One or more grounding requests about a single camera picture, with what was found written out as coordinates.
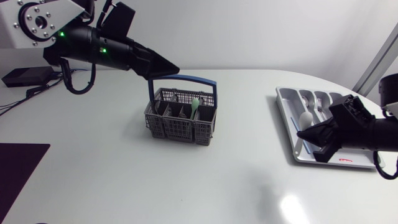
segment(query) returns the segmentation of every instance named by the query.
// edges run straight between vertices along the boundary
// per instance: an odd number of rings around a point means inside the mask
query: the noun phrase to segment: white wall
[[[396,0],[123,2],[136,10],[129,37],[180,68],[290,70],[348,88],[398,22]],[[33,65],[45,65],[40,51],[0,50],[0,75]]]

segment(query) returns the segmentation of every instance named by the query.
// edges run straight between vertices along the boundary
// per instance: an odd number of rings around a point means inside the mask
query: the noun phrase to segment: green spoon
[[[192,100],[192,114],[191,114],[191,119],[193,119],[193,116],[195,115],[195,111],[198,109],[199,107],[199,99],[198,98],[194,98]]]

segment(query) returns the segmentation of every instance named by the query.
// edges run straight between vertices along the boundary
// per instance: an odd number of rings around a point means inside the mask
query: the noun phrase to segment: dish rack cutlery basket
[[[154,80],[184,80],[213,87],[213,93],[159,88],[154,93]],[[189,75],[167,75],[148,80],[149,103],[145,121],[154,138],[210,144],[217,114],[217,82]],[[199,99],[198,109],[190,119],[192,100]]]

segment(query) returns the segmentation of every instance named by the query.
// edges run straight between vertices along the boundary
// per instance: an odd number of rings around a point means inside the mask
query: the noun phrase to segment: cutlery tray
[[[297,131],[300,129],[298,125],[300,115],[308,111],[313,115],[312,125],[321,123],[333,116],[329,106],[343,96],[341,93],[334,91],[305,90],[301,88],[277,87],[276,92],[277,104],[284,119],[292,149],[294,149],[298,139]],[[312,152],[320,150],[318,146],[304,141],[302,147],[298,154],[293,152],[294,159],[299,162],[374,168],[373,152],[370,150],[342,148],[335,153],[328,163],[322,163],[317,162],[312,154]]]

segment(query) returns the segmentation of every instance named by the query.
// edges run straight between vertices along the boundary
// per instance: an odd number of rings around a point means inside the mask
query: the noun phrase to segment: white tabletop
[[[0,117],[0,142],[51,144],[4,223],[398,223],[398,181],[292,157],[275,88],[351,91],[276,70],[180,73],[218,82],[208,147],[152,138],[147,83],[133,72],[98,71],[85,95],[60,84]],[[88,76],[73,81],[83,87]],[[211,91],[183,81],[158,87]],[[0,105],[26,89],[2,86]],[[393,171],[396,154],[383,158]]]

